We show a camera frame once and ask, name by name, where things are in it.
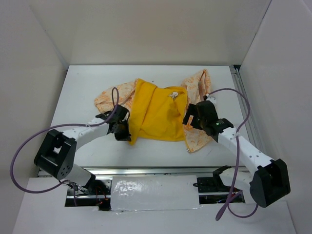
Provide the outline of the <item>yellow and patterned jacket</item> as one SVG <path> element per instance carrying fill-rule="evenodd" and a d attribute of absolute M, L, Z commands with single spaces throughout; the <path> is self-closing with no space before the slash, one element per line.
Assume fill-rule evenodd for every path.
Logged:
<path fill-rule="evenodd" d="M 119 105 L 130 112 L 130 145 L 138 138 L 184 141 L 190 153 L 206 146 L 212 138 L 203 130 L 183 124 L 189 104 L 203 100 L 211 92 L 211 78 L 203 69 L 182 81 L 180 86 L 159 88 L 140 78 L 116 86 Z"/>

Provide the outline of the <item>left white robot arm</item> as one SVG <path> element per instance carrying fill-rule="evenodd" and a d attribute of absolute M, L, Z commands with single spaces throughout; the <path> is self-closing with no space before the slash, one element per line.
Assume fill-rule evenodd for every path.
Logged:
<path fill-rule="evenodd" d="M 121 105 L 113 111 L 96 115 L 90 122 L 63 132 L 48 131 L 34 164 L 55 179 L 74 183 L 86 195 L 96 190 L 96 176 L 74 163 L 76 151 L 91 141 L 114 134 L 117 141 L 130 141 L 128 119 L 130 112 Z"/>

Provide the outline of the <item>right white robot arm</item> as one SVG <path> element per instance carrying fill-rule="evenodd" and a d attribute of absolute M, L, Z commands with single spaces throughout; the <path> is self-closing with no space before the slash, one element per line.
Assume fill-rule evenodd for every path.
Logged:
<path fill-rule="evenodd" d="M 233 154 L 239 153 L 239 160 L 249 173 L 237 175 L 235 187 L 247 194 L 252 203 L 266 208 L 291 192 L 286 163 L 260 152 L 236 131 L 232 123 L 218 117 L 214 104 L 209 100 L 189 104 L 183 124 L 203 130 Z"/>

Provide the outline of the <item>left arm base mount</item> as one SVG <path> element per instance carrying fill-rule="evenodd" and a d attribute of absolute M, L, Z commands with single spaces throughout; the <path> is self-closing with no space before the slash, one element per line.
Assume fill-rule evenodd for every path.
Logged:
<path fill-rule="evenodd" d="M 99 211 L 110 211 L 112 180 L 112 177 L 99 177 L 90 190 L 68 183 L 65 207 L 95 207 Z"/>

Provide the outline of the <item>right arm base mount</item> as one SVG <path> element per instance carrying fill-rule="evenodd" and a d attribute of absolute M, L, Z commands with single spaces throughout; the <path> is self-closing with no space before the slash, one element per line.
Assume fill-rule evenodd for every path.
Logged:
<path fill-rule="evenodd" d="M 230 191 L 221 181 L 213 177 L 198 177 L 193 184 L 198 189 L 199 204 L 224 204 Z"/>

